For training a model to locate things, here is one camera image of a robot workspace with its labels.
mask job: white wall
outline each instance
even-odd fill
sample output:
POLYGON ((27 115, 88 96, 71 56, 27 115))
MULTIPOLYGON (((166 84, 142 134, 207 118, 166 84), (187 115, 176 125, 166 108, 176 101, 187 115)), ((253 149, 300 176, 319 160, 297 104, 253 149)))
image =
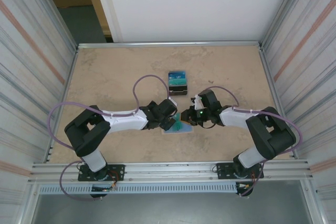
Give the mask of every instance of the white wall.
POLYGON ((101 0, 116 42, 260 40, 282 0, 101 0))

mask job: beige floor surface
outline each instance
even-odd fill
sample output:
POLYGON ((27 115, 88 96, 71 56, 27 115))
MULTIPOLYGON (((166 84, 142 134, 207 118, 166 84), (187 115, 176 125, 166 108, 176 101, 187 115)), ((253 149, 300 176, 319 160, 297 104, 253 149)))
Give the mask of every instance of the beige floor surface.
MULTIPOLYGON (((146 47, 97 48, 79 51, 67 101, 96 104, 109 111, 132 110, 134 82, 145 74, 167 81, 171 70, 186 70, 188 96, 174 97, 178 109, 190 106, 190 97, 212 85, 230 89, 242 108, 264 109, 273 105, 257 47, 146 47)), ((234 100, 214 89, 222 105, 234 100)), ((154 78, 142 80, 136 89, 140 105, 165 98, 165 88, 154 78)), ((65 126, 81 108, 64 108, 57 137, 69 143, 65 126)), ((162 135, 161 129, 109 134, 100 145, 108 162, 225 161, 253 146, 249 132, 236 127, 195 127, 193 133, 162 135)), ((75 153, 55 143, 52 163, 78 160, 75 153)))

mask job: gray floor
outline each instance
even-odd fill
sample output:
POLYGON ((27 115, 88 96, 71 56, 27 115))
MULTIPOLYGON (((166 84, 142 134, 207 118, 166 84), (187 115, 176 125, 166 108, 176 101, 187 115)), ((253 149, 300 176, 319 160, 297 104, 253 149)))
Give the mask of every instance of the gray floor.
POLYGON ((58 8, 76 43, 106 43, 92 5, 58 8))
POLYGON ((108 195, 80 202, 40 196, 33 223, 309 224, 299 182, 260 182, 249 199, 236 194, 108 195))

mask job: orange stripe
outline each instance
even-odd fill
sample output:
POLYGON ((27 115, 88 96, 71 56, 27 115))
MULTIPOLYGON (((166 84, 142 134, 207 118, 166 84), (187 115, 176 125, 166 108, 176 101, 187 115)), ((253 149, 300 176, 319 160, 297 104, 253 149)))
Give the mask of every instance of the orange stripe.
POLYGON ((0 0, 0 10, 3 12, 3 14, 8 18, 8 20, 13 24, 13 26, 18 30, 18 32, 22 35, 22 37, 27 41, 27 43, 34 49, 37 55, 40 56, 42 61, 47 65, 47 67, 53 72, 53 74, 57 77, 57 79, 64 84, 65 80, 60 75, 60 73, 56 70, 56 68, 53 67, 51 62, 47 59, 47 57, 44 55, 42 50, 37 46, 35 41, 31 38, 31 36, 26 32, 26 30, 20 25, 20 23, 17 21, 17 19, 14 17, 14 15, 10 12, 10 10, 7 8, 7 6, 4 4, 2 0, 0 0))
POLYGON ((0 161, 0 170, 3 170, 5 172, 9 172, 9 173, 15 173, 18 175, 22 175, 22 176, 26 176, 29 177, 30 176, 30 171, 27 169, 24 169, 22 167, 19 167, 17 165, 13 165, 7 162, 3 162, 0 161))
POLYGON ((274 81, 277 81, 279 79, 279 76, 282 74, 282 72, 285 70, 285 68, 290 64, 290 62, 293 60, 293 58, 298 54, 298 52, 305 45, 305 43, 310 38, 310 36, 317 30, 317 28, 319 28, 319 26, 322 24, 322 22, 325 20, 325 18, 331 13, 331 11, 334 9, 335 5, 336 5, 336 0, 331 0, 329 2, 329 4, 325 7, 323 12, 320 14, 320 16, 316 19, 314 24, 311 26, 311 28, 309 29, 307 34, 300 41, 300 43, 296 46, 294 51, 290 54, 288 59, 282 65, 282 67, 277 72, 277 74, 274 76, 274 81))
POLYGON ((336 157, 310 166, 311 173, 320 173, 329 168, 336 167, 336 157))

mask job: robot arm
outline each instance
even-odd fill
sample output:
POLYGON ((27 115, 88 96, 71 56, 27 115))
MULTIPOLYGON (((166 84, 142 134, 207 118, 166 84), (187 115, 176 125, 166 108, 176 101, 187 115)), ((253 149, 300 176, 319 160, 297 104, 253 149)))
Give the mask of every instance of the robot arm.
POLYGON ((168 130, 175 120, 171 118, 177 111, 177 104, 172 99, 165 99, 159 105, 152 101, 148 106, 141 106, 134 111, 110 112, 110 116, 84 110, 65 127, 73 150, 87 163, 95 173, 97 180, 104 178, 107 163, 98 149, 103 138, 112 132, 124 130, 150 130, 161 127, 168 130))
MULTIPOLYGON (((211 121, 214 125, 236 126, 250 131, 255 146, 234 158, 234 172, 239 177, 244 177, 251 167, 273 159, 296 142, 295 135, 284 121, 261 113, 237 112, 232 106, 221 106, 210 89, 196 95, 192 102, 194 104, 181 113, 181 121, 202 127, 204 122, 211 121)), ((262 111, 279 115, 273 107, 262 111)))

